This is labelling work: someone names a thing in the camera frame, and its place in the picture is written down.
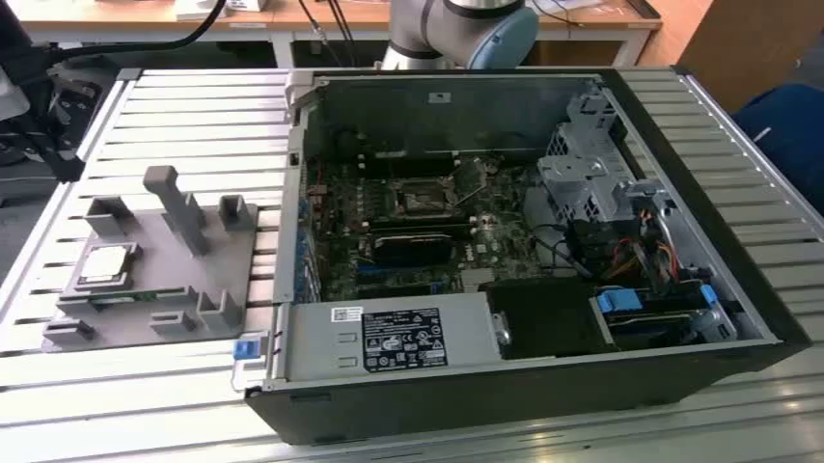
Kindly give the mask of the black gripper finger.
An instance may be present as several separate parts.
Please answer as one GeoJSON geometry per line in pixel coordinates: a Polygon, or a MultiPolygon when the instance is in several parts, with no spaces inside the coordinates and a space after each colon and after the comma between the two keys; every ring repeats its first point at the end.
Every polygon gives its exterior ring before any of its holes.
{"type": "Polygon", "coordinates": [[[51,71],[53,95],[49,101],[49,149],[56,153],[51,163],[53,176],[75,181],[85,167],[77,151],[92,119],[104,100],[104,70],[93,67],[61,67],[51,71]]]}
{"type": "Polygon", "coordinates": [[[1,123],[1,166],[24,161],[44,162],[35,138],[17,124],[1,123]]]}

